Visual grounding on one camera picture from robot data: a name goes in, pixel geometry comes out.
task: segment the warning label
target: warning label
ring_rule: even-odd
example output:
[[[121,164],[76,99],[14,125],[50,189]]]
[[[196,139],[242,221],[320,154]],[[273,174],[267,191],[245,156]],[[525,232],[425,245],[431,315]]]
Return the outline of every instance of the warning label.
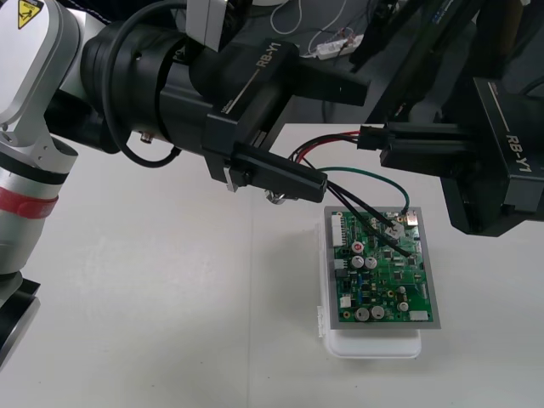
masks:
[[[43,3],[39,0],[19,0],[19,29],[30,23],[42,9]]]

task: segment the white table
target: white table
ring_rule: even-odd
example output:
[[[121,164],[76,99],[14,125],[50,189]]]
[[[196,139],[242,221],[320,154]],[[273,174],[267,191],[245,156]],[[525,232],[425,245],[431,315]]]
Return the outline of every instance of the white table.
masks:
[[[274,152],[354,129],[290,125]],[[422,207],[443,326],[422,333],[417,360],[337,360],[316,319],[314,228],[333,197],[276,207],[260,190],[230,194],[190,154],[146,170],[77,148],[24,270],[42,308],[0,373],[2,407],[542,406],[541,225],[465,236],[436,178],[381,169],[350,144],[314,150],[315,165],[379,172]],[[331,179],[375,206],[403,202],[372,179]]]

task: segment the screw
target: screw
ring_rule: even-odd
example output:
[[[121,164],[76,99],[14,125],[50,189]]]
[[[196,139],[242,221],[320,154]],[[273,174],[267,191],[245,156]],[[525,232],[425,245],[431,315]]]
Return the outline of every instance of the screw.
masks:
[[[142,143],[145,143],[147,145],[150,145],[151,142],[153,141],[153,139],[155,138],[155,135],[153,135],[151,133],[142,132],[141,134],[142,134],[142,136],[139,138],[139,140]]]
[[[285,194],[278,194],[274,191],[266,190],[266,199],[270,201],[272,204],[275,204],[276,206],[279,206],[286,202],[286,195]]]

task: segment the green wire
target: green wire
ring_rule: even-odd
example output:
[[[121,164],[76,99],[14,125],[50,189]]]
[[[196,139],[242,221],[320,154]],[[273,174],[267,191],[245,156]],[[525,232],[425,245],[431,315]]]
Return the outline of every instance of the green wire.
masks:
[[[389,178],[385,178],[383,176],[380,176],[379,174],[367,172],[365,170],[360,170],[358,168],[352,168],[352,167],[323,167],[323,168],[318,168],[317,170],[323,173],[327,173],[327,172],[357,173],[357,174],[362,174],[363,176],[368,176],[368,177],[372,177],[373,179],[383,181],[387,184],[392,185],[395,189],[400,191],[402,195],[405,197],[406,204],[405,204],[405,207],[402,209],[402,213],[406,214],[406,212],[408,211],[408,208],[410,208],[410,196],[408,195],[406,190],[403,189],[400,185],[396,184],[393,180],[390,180]]]

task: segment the green circuit board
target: green circuit board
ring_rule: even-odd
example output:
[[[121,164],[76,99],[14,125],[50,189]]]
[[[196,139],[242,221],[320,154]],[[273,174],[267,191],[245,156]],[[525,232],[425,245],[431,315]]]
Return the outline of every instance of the green circuit board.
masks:
[[[343,245],[334,247],[339,321],[433,322],[417,214],[414,211],[407,215],[382,214],[401,225],[402,234],[393,241],[411,255],[406,258],[369,236],[351,212],[338,212],[342,216],[343,234]],[[361,215],[385,234],[385,225],[366,212]],[[364,246],[362,253],[356,253],[360,246],[354,249],[354,243]],[[371,264],[357,268],[352,263],[355,256],[370,259]]]

